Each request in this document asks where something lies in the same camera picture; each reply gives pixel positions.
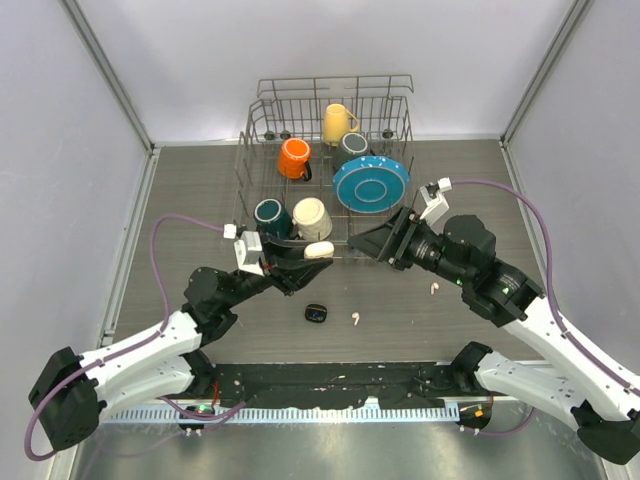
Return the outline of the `white earbud charging case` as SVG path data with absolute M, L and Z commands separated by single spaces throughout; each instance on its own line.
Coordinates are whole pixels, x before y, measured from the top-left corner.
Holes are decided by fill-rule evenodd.
M 306 260 L 316 260 L 323 258 L 332 258 L 335 247 L 332 242 L 318 241 L 308 244 L 303 251 Z

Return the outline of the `black earbud charging case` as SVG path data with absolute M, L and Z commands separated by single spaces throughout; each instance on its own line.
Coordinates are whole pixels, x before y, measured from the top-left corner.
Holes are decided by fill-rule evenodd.
M 311 303 L 305 307 L 304 318 L 306 321 L 316 324 L 324 323 L 328 316 L 328 309 L 320 304 Z

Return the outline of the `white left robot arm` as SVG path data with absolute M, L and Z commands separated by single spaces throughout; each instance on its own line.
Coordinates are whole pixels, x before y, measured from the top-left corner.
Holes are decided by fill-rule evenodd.
M 245 231 L 235 240 L 237 268 L 199 267 L 189 277 L 185 303 L 156 325 L 124 340 L 78 354 L 70 347 L 53 353 L 28 400 L 34 410 L 24 448 L 42 427 L 55 452 L 88 438 L 110 416 L 167 395 L 205 397 L 213 368 L 202 347 L 234 325 L 233 307 L 275 288 L 285 296 L 305 288 L 333 262 L 328 240 L 298 242 Z

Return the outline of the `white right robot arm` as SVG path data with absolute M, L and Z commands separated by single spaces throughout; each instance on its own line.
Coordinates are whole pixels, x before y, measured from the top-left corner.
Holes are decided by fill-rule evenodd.
M 477 216 L 453 216 L 436 233 L 404 207 L 348 244 L 397 270 L 417 265 L 459 286 L 473 313 L 525 342 L 558 373 L 519 366 L 470 343 L 451 371 L 457 391 L 472 395 L 483 388 L 516 397 L 564 422 L 611 463 L 625 465 L 638 454 L 638 375 L 562 315 L 536 282 L 500 260 L 495 235 Z

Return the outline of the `cream white mug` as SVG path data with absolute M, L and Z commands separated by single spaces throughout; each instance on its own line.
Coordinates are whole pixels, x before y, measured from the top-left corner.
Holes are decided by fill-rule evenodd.
M 293 209 L 293 222 L 298 234 L 306 241 L 326 240 L 333 229 L 331 217 L 324 203 L 315 197 L 304 198 Z

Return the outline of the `dark green mug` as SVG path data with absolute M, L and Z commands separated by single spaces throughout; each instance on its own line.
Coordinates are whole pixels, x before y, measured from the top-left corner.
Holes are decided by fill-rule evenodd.
M 258 203 L 253 212 L 257 226 L 264 232 L 280 239 L 289 239 L 293 231 L 293 220 L 284 204 L 275 198 Z

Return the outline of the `blue dotted plate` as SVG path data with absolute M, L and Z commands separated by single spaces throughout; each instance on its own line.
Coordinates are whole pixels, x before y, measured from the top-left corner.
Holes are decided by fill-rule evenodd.
M 385 156 L 367 155 L 350 160 L 333 177 L 333 191 L 339 202 L 358 214 L 383 213 L 394 208 L 409 187 L 408 170 Z

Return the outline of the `orange mug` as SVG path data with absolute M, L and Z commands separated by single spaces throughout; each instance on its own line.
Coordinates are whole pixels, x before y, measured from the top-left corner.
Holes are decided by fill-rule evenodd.
M 278 158 L 279 173 L 290 180 L 310 181 L 312 179 L 311 153 L 311 146 L 305 140 L 294 137 L 285 140 Z

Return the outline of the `grey mug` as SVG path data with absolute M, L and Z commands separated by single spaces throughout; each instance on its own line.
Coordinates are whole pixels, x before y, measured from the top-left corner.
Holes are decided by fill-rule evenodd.
M 368 140 L 360 133 L 346 133 L 332 150 L 332 166 L 339 170 L 345 163 L 369 155 L 371 148 Z

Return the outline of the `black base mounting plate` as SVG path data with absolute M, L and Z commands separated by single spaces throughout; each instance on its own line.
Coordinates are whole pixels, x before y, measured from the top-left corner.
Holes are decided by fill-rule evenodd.
M 358 409 L 374 398 L 383 409 L 442 406 L 446 398 L 487 397 L 489 391 L 448 364 L 218 364 L 195 392 L 172 400 L 217 399 L 223 407 Z

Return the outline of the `yellow mug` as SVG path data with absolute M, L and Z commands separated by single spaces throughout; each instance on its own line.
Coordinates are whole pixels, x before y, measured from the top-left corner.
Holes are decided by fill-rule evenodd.
M 323 117 L 323 141 L 329 146 L 338 146 L 347 133 L 358 132 L 360 120 L 343 104 L 334 103 L 326 107 Z

